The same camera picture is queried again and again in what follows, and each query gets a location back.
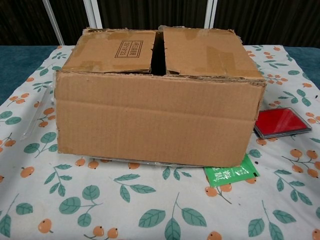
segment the tablecloth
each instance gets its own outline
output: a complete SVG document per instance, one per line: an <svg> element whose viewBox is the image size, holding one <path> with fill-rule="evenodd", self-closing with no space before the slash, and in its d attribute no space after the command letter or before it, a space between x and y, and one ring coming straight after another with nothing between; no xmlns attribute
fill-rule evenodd
<svg viewBox="0 0 320 240"><path fill-rule="evenodd" d="M282 46L245 48L267 80L261 108L292 107L313 129L252 133L261 176L212 188L202 168L57 153L51 101L21 141L73 49L59 46L0 106L0 239L320 239L320 91Z"/></svg>

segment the dark curtain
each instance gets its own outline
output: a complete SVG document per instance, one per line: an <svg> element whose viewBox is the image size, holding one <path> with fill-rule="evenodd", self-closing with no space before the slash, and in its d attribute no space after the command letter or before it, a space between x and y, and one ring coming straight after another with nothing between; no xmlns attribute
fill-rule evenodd
<svg viewBox="0 0 320 240"><path fill-rule="evenodd" d="M214 27L234 29L245 45L320 48L320 1L218 0Z"/></svg>
<svg viewBox="0 0 320 240"><path fill-rule="evenodd" d="M89 27L83 0L50 0L65 45L75 45Z"/></svg>
<svg viewBox="0 0 320 240"><path fill-rule="evenodd" d="M98 0L108 29L158 29L159 25L203 28L207 0Z"/></svg>
<svg viewBox="0 0 320 240"><path fill-rule="evenodd" d="M0 45L58 45L42 0L0 0Z"/></svg>

